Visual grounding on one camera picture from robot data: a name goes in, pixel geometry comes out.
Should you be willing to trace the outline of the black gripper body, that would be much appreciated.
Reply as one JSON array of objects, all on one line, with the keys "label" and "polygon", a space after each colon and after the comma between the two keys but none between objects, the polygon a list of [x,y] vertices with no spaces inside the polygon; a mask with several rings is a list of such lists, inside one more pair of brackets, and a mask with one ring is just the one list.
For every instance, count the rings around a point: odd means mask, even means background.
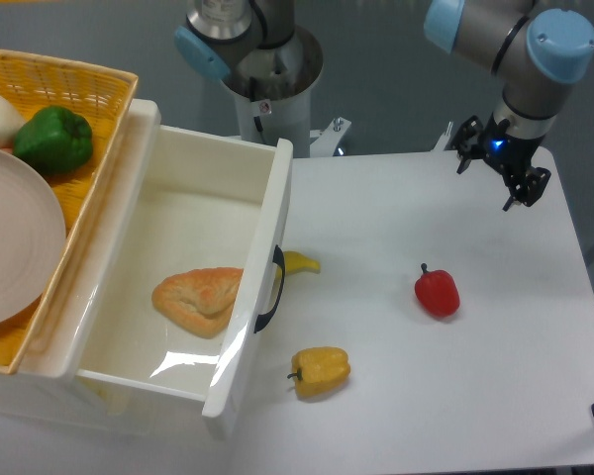
[{"label": "black gripper body", "polygon": [[508,132],[510,122],[490,118],[478,144],[485,151],[484,162],[502,175],[507,184],[523,184],[527,176],[547,175],[547,169],[532,166],[532,158],[544,137],[522,139]]}]

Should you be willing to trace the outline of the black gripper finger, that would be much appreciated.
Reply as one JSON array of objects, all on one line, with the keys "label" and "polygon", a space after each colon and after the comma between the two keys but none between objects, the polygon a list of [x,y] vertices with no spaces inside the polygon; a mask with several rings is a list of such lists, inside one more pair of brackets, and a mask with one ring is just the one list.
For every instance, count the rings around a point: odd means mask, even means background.
[{"label": "black gripper finger", "polygon": [[459,165],[457,174],[462,174],[473,160],[484,157],[484,148],[479,144],[483,132],[480,119],[473,115],[464,121],[449,142],[449,149],[456,152]]},{"label": "black gripper finger", "polygon": [[513,205],[533,206],[543,195],[551,178],[548,169],[532,166],[518,172],[504,167],[501,175],[509,190],[509,198],[502,208],[504,212],[508,212]]}]

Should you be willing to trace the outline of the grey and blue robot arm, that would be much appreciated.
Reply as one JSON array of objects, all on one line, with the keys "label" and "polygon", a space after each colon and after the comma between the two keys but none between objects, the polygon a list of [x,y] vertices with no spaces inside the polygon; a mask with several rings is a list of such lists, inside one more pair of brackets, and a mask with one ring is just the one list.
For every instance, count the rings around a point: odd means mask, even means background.
[{"label": "grey and blue robot arm", "polygon": [[[594,53],[594,27],[580,14],[537,12],[531,1],[434,1],[426,38],[486,68],[504,82],[487,121],[470,118],[448,148],[459,169],[481,160],[503,179],[508,204],[534,205],[550,174],[533,156]],[[241,137],[288,140],[307,157],[311,92],[323,70],[315,37],[297,26],[290,1],[195,1],[174,43],[202,76],[235,100]]]}]

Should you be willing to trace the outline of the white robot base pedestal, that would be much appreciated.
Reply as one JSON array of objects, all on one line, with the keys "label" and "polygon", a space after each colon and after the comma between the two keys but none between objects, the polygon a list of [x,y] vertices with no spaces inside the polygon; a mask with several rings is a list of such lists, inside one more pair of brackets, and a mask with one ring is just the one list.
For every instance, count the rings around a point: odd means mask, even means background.
[{"label": "white robot base pedestal", "polygon": [[301,27],[283,45],[245,57],[223,81],[234,99],[241,138],[268,145],[286,139],[297,158],[341,154],[351,121],[335,117],[321,130],[311,128],[311,96],[323,66],[319,42]]}]

